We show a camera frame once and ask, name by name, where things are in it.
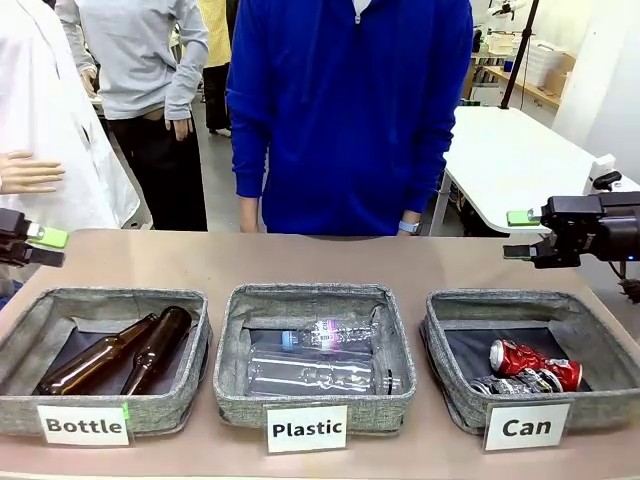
blue sweatshirt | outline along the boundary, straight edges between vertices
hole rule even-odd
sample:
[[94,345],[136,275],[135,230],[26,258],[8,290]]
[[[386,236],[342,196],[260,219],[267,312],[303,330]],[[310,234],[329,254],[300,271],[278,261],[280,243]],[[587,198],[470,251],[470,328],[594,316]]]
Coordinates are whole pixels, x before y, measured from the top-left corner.
[[360,17],[352,0],[242,0],[237,194],[262,194],[269,232],[395,235],[444,169],[471,44],[469,0],[373,0]]

white coat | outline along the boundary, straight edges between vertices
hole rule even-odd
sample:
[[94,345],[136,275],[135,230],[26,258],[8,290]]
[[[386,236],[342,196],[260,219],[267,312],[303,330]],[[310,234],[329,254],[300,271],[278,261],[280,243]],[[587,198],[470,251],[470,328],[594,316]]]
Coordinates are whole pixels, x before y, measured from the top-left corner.
[[42,0],[1,0],[0,153],[59,161],[50,194],[0,195],[0,207],[74,231],[121,228],[140,199],[85,93],[56,14]]

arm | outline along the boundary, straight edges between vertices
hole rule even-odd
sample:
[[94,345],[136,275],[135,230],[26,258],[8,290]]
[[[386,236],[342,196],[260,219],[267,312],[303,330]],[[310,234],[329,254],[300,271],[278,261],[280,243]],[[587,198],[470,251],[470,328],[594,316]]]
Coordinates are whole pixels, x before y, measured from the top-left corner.
[[258,202],[271,135],[267,14],[262,5],[261,0],[240,2],[227,93],[232,112],[233,171],[243,232],[257,231]]
[[404,220],[418,219],[436,190],[445,167],[455,125],[453,112],[460,102],[462,84],[471,61],[473,21],[468,0],[452,0],[436,7],[436,41],[429,65],[434,66],[426,84],[420,123],[414,135],[415,156],[411,183],[406,193]]
[[73,60],[76,62],[78,72],[82,73],[87,69],[96,71],[96,65],[93,58],[84,48],[84,36],[80,28],[80,11],[75,0],[58,0],[56,3],[56,13],[62,23],[64,33],[67,35],[67,41],[71,47]]
[[171,13],[180,27],[185,52],[167,91],[164,118],[185,120],[191,118],[191,102],[209,55],[209,32],[202,21],[197,0],[174,0]]

blue bottle cap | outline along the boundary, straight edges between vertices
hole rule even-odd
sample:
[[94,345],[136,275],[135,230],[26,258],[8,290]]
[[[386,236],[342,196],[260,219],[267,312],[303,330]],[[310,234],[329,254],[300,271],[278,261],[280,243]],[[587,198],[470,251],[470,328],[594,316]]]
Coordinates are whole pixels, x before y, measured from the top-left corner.
[[286,351],[293,350],[293,332],[282,332],[282,349]]

wristwatch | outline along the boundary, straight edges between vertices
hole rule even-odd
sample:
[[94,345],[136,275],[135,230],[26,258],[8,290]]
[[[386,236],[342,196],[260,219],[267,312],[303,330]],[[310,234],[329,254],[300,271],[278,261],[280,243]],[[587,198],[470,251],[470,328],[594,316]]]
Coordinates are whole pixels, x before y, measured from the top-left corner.
[[404,220],[400,220],[400,224],[398,225],[398,229],[403,232],[410,233],[411,235],[416,235],[418,233],[419,223],[408,223]]

